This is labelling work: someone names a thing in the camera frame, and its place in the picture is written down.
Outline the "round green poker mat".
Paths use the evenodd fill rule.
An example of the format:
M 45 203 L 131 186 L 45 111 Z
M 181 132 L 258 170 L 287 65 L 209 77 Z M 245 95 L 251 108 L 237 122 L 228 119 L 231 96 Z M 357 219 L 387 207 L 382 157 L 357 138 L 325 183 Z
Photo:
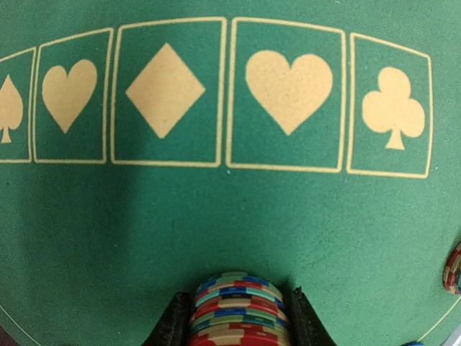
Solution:
M 338 345 L 440 345 L 458 1 L 3 1 L 1 326 L 141 345 L 172 296 L 301 287 Z

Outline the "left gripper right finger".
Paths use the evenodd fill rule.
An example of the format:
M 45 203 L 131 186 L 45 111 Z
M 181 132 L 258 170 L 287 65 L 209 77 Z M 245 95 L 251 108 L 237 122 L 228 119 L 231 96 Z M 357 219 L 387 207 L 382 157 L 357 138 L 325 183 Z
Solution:
M 286 295 L 292 345 L 336 346 L 301 287 Z

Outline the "poker chip stack front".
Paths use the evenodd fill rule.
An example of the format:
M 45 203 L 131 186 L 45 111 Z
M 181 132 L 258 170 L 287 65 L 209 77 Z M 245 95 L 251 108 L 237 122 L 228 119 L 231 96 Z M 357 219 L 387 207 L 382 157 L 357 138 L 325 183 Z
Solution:
M 442 275 L 445 290 L 456 296 L 460 295 L 460 248 L 458 244 L 450 253 Z

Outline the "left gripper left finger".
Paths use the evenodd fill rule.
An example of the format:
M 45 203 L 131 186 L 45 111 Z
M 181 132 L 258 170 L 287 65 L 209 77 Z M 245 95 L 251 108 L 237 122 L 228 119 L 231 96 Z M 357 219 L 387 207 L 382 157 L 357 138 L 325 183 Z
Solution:
M 176 292 L 142 346 L 187 345 L 190 317 L 190 292 Z

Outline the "poker chip stack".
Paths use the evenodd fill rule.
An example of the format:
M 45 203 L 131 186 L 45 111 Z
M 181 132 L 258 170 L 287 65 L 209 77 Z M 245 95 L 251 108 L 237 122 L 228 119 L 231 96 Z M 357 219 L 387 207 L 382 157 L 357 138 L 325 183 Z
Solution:
M 195 291 L 188 345 L 291 345 L 281 291 L 247 272 L 224 272 Z
M 460 248 L 458 244 L 450 253 L 442 275 L 445 290 L 456 296 L 460 295 Z

